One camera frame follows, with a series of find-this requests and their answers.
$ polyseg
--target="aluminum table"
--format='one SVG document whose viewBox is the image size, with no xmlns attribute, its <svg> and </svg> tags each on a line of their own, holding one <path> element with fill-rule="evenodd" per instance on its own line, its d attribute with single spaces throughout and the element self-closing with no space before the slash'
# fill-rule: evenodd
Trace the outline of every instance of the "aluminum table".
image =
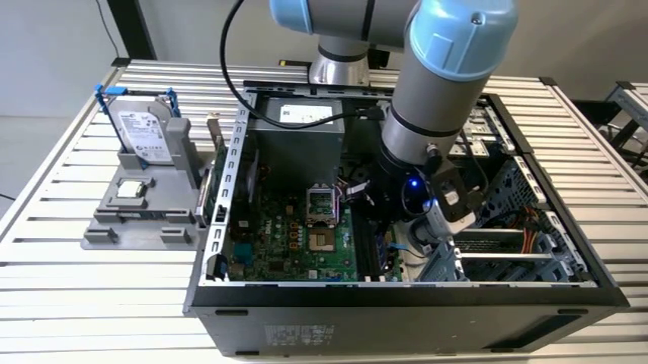
<svg viewBox="0 0 648 364">
<path fill-rule="evenodd" d="M 304 67 L 232 67 L 244 80 L 304 83 Z M 396 71 L 373 71 L 395 86 Z M 180 94 L 192 137 L 212 147 L 206 116 L 232 135 L 237 101 L 220 67 L 133 61 L 105 84 Z M 558 86 L 493 77 L 559 193 L 632 308 L 531 354 L 257 358 L 272 362 L 648 362 L 648 189 Z M 182 317 L 193 252 L 85 251 L 94 209 L 118 168 L 119 142 L 90 98 L 0 221 L 0 362 L 236 362 L 198 319 Z"/>
</svg>

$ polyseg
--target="robotic arm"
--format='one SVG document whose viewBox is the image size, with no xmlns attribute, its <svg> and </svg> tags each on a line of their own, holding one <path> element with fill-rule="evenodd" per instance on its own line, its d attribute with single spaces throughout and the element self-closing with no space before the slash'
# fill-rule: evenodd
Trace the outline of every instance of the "robotic arm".
<svg viewBox="0 0 648 364">
<path fill-rule="evenodd" d="M 404 47 L 381 158 L 352 193 L 371 201 L 385 228 L 427 215 L 437 236 L 456 234 L 475 222 L 483 194 L 467 190 L 447 156 L 503 61 L 516 1 L 270 0 L 270 7 L 281 25 L 325 36 L 320 53 L 341 63 L 363 53 L 364 42 Z"/>
</svg>

